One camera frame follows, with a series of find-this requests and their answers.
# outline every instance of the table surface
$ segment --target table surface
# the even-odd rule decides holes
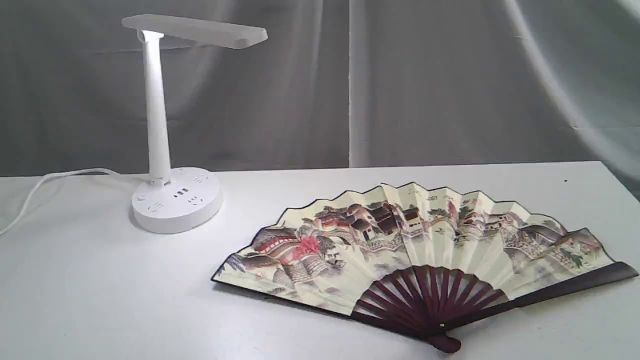
[[[599,162],[218,173],[222,210],[182,234],[132,221],[133,177],[77,176],[36,193],[0,237],[0,359],[440,359],[428,344],[209,281],[286,207],[380,182],[483,190],[588,227],[640,269],[640,204]],[[0,179],[0,227],[34,177]],[[637,352],[640,280],[452,331],[452,359],[618,359]]]

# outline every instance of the lamp base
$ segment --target lamp base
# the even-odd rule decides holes
[[[144,182],[131,198],[133,213],[144,229],[173,234],[192,229],[213,217],[222,206],[220,182],[202,168],[175,168],[163,187]]]

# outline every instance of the desk lamp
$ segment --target desk lamp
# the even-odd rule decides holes
[[[267,39],[263,28],[164,15],[136,15],[122,19],[138,30],[143,43],[149,179],[134,192],[133,213],[153,233],[180,233],[215,215],[222,205],[220,182],[202,168],[171,168],[164,109],[159,41],[165,34],[232,49],[243,49]]]

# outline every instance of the white cable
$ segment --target white cable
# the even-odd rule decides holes
[[[36,185],[33,185],[33,187],[31,188],[31,191],[29,191],[29,193],[27,194],[27,197],[24,199],[24,202],[22,203],[22,208],[20,208],[20,212],[15,217],[15,219],[13,219],[13,221],[7,227],[0,230],[0,236],[2,236],[4,233],[9,231],[13,226],[15,226],[15,224],[18,224],[20,222],[20,219],[24,215],[24,212],[27,210],[27,206],[29,206],[31,197],[36,192],[36,190],[38,190],[40,185],[44,184],[47,180],[55,179],[57,177],[85,174],[87,172],[103,172],[109,175],[120,175],[119,173],[113,170],[109,170],[108,168],[86,168],[82,170],[73,170],[73,171],[67,171],[67,172],[52,172],[50,174],[44,175],[42,178],[40,178],[40,180],[38,180]]]

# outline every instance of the hand fan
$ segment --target hand fan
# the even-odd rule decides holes
[[[455,352],[449,329],[637,275],[587,229],[483,192],[410,183],[286,209],[212,280]]]

